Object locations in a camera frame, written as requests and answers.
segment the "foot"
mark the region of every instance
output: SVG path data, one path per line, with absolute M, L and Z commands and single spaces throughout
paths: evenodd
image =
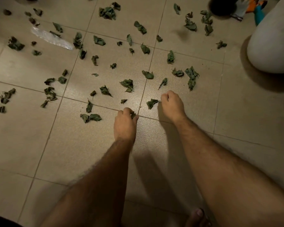
M 204 211 L 201 208 L 195 210 L 188 220 L 186 221 L 185 227 L 210 227 L 211 222 Z

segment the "teal object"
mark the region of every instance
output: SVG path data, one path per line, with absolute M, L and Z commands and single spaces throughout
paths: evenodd
M 258 24 L 260 24 L 260 22 L 264 19 L 265 17 L 265 14 L 263 13 L 262 11 L 262 7 L 260 5 L 257 5 L 255 7 L 255 10 L 254 10 L 254 15 L 255 15 L 255 23 L 256 23 L 256 26 L 258 26 Z

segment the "clear plastic bag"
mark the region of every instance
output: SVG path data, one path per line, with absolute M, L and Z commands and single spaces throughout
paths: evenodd
M 35 34 L 37 37 L 42 38 L 43 40 L 58 45 L 60 47 L 73 50 L 74 45 L 72 43 L 67 42 L 66 40 L 59 38 L 45 30 L 38 29 L 36 27 L 32 27 L 30 30 L 33 34 Z

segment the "tile floor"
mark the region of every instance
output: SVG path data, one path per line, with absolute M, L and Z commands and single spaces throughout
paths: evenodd
M 105 20 L 99 7 L 112 2 L 121 5 L 117 19 Z M 141 116 L 136 144 L 130 157 L 126 202 L 122 222 L 125 226 L 182 226 L 194 207 L 205 207 L 189 170 L 179 136 L 162 114 L 160 104 L 148 110 L 146 102 L 159 99 L 167 91 L 177 92 L 187 115 L 222 145 L 258 166 L 284 188 L 284 79 L 254 70 L 244 53 L 255 29 L 254 16 L 240 23 L 215 18 L 214 32 L 206 37 L 199 11 L 209 0 L 0 0 L 0 92 L 15 87 L 17 93 L 0 114 L 0 215 L 23 226 L 38 226 L 67 185 L 89 169 L 113 142 L 116 110 L 124 106 Z M 175 14 L 173 4 L 181 7 Z M 268 0 L 265 13 L 277 0 Z M 2 14 L 3 9 L 12 16 Z M 78 50 L 66 50 L 37 38 L 24 11 L 41 8 L 37 17 L 42 30 L 54 30 L 60 23 L 62 37 L 72 41 L 76 32 L 83 35 L 88 53 L 78 59 Z M 183 27 L 184 16 L 193 11 L 197 32 Z M 137 20 L 147 29 L 142 35 L 134 26 Z M 135 53 L 129 53 L 127 34 L 133 38 Z M 156 35 L 163 42 L 156 41 Z M 95 45 L 93 35 L 106 41 Z M 15 36 L 26 47 L 20 51 L 7 46 Z M 226 48 L 217 50 L 223 40 Z M 43 54 L 31 54 L 31 41 Z M 123 41 L 121 47 L 117 41 Z M 149 46 L 144 55 L 140 44 Z M 172 49 L 175 63 L 167 64 Z M 98 66 L 91 57 L 98 55 Z M 109 65 L 117 63 L 116 69 Z M 173 68 L 194 66 L 200 74 L 192 92 L 188 77 L 172 76 Z M 68 82 L 55 82 L 58 100 L 40 108 L 45 95 L 44 81 L 58 78 L 69 70 Z M 146 80 L 141 70 L 154 72 Z M 157 90 L 162 79 L 168 85 Z M 133 93 L 124 92 L 118 82 L 134 81 Z M 106 85 L 114 96 L 99 94 Z M 85 111 L 90 92 L 94 113 L 101 122 L 84 124 L 79 115 Z M 119 102 L 128 99 L 125 105 Z

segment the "white object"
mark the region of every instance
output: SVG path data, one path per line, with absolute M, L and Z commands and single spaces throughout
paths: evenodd
M 257 26 L 248 43 L 247 56 L 261 71 L 284 73 L 284 0 Z
M 73 50 L 74 49 L 74 45 L 67 42 L 66 40 L 61 39 L 60 37 L 55 36 L 52 33 L 49 33 L 45 30 L 41 30 L 38 29 L 36 27 L 32 27 L 32 29 L 30 30 L 33 34 L 35 34 L 37 37 L 42 38 L 43 40 L 51 43 L 51 44 L 55 44 L 58 46 L 61 46 L 63 48 L 67 48 L 69 50 Z

